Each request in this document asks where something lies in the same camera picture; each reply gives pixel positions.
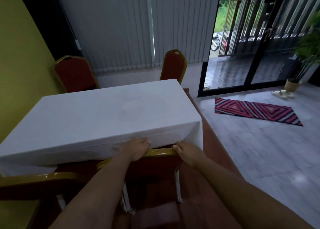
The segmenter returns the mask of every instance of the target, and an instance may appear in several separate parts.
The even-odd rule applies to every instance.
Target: slipper
[[[288,97],[286,96],[285,92],[283,90],[278,90],[278,91],[272,91],[271,92],[274,96],[277,96],[283,100],[286,100]]]
[[[285,96],[287,96],[288,98],[294,99],[294,95],[293,93],[286,91],[286,90],[281,90]]]
[[[210,89],[211,87],[209,85],[203,87],[203,90],[210,90]]]

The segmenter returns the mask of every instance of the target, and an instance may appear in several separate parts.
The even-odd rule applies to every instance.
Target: railing
[[[255,54],[275,0],[231,0],[219,56]],[[307,23],[320,0],[286,0],[271,30],[267,52],[293,50],[311,29]]]

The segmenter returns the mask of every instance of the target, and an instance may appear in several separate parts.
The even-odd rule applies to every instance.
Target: red upholstery
[[[68,93],[97,88],[90,66],[83,58],[66,57],[54,69]]]
[[[177,79],[181,84],[186,63],[185,57],[179,50],[168,51],[164,57],[160,80]]]
[[[179,156],[142,158],[130,163],[125,179],[138,179],[152,175],[166,178],[168,175],[172,176],[181,163]]]

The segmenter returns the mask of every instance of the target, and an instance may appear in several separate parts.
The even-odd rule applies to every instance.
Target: chair backrest
[[[68,93],[99,88],[89,63],[83,57],[64,56],[54,70]]]
[[[177,79],[181,84],[187,63],[186,58],[179,50],[168,51],[164,57],[160,80]]]
[[[107,159],[100,162],[97,165],[97,169],[100,170],[111,160]],[[167,174],[173,175],[181,163],[181,158],[172,148],[149,149],[142,159],[130,163],[126,180],[152,175],[161,177],[166,177]]]

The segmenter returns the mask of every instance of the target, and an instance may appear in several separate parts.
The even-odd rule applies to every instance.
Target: striped rug
[[[235,115],[303,126],[293,109],[288,106],[215,98],[214,111],[219,114]]]

